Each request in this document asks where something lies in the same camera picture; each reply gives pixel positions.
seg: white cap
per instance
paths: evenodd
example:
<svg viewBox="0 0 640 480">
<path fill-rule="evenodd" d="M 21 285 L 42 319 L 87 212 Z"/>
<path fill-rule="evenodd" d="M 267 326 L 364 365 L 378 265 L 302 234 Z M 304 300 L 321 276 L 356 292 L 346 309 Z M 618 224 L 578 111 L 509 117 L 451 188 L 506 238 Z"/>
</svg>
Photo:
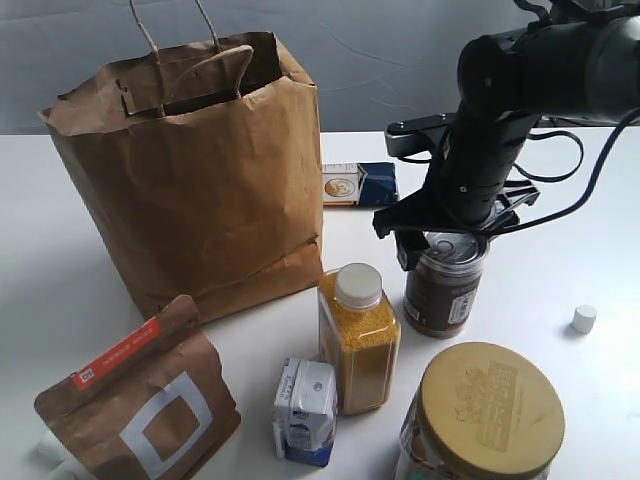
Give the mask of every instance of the white cap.
<svg viewBox="0 0 640 480">
<path fill-rule="evenodd" d="M 44 435 L 42 435 L 40 443 L 38 443 L 38 451 L 45 457 L 58 463 L 69 456 L 67 449 L 60 443 L 60 440 L 51 433 L 51 430 L 47 430 L 44 432 Z"/>
<path fill-rule="evenodd" d="M 340 269 L 336 278 L 336 300 L 350 310 L 369 310 L 382 299 L 382 277 L 366 263 L 352 263 Z"/>
<path fill-rule="evenodd" d="M 593 328 L 598 312 L 591 305 L 580 305 L 573 314 L 571 326 L 574 330 L 586 335 Z"/>
</svg>

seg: blue and white carton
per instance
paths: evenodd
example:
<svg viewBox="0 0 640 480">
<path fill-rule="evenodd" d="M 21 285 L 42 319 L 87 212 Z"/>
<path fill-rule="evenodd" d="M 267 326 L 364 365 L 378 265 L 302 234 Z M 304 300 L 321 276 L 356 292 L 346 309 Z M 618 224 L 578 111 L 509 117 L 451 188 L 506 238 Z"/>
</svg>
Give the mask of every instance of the blue and white carton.
<svg viewBox="0 0 640 480">
<path fill-rule="evenodd" d="M 278 457 L 326 467 L 333 449 L 337 404 L 333 366 L 287 358 L 273 405 Z"/>
</svg>

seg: box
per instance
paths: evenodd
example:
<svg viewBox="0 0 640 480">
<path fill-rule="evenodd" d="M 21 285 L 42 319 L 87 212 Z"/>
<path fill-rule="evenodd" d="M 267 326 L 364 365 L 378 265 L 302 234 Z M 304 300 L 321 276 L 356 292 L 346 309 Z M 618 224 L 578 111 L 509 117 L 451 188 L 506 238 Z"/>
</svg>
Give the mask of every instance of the box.
<svg viewBox="0 0 640 480">
<path fill-rule="evenodd" d="M 377 207 L 398 201 L 395 164 L 340 163 L 322 166 L 323 204 Z"/>
<path fill-rule="evenodd" d="M 278 457 L 326 467 L 333 449 L 337 404 L 331 365 L 288 358 L 273 406 Z"/>
</svg>

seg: white table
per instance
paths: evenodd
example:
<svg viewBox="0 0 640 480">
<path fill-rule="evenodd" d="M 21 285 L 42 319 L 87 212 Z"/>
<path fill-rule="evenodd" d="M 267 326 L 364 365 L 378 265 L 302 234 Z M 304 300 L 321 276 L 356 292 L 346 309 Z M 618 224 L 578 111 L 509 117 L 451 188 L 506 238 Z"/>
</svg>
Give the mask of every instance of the white table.
<svg viewBox="0 0 640 480">
<path fill-rule="evenodd" d="M 525 219 L 573 202 L 608 129 L 578 129 L 588 158 L 574 179 L 542 186 Z M 330 163 L 387 161 L 381 133 L 323 136 Z M 389 479 L 397 436 L 429 360 L 464 341 L 504 345 L 536 363 L 564 403 L 567 433 L 552 479 L 636 478 L 640 445 L 640 129 L 629 129 L 592 200 L 556 223 L 494 242 L 466 331 L 430 340 L 403 323 L 391 399 L 379 411 L 341 419 L 331 463 L 316 469 L 275 458 L 270 412 L 282 362 L 317 351 L 316 296 L 309 290 L 205 327 L 243 415 L 232 439 L 198 473 L 205 479 Z M 0 137 L 0 478 L 44 478 L 34 451 L 44 426 L 35 396 L 125 336 L 142 319 L 48 137 Z M 564 139 L 529 142 L 520 162 L 542 174 L 573 164 Z M 424 167 L 398 165 L 402 195 Z M 371 211 L 326 210 L 327 269 L 362 261 L 378 268 L 394 305 L 405 274 L 392 237 L 378 240 Z M 567 328 L 574 307 L 599 316 L 585 337 Z M 256 338 L 260 348 L 250 347 Z"/>
</svg>

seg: wooden lid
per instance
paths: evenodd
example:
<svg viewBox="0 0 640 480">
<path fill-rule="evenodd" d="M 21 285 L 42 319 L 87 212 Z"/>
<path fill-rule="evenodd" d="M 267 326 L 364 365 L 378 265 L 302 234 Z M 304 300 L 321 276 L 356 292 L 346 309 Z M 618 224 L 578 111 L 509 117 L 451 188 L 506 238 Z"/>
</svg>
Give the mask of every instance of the wooden lid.
<svg viewBox="0 0 640 480">
<path fill-rule="evenodd" d="M 562 445 L 564 413 L 531 362 L 489 343 L 463 343 L 427 367 L 423 431 L 442 460 L 473 479 L 531 480 Z"/>
</svg>

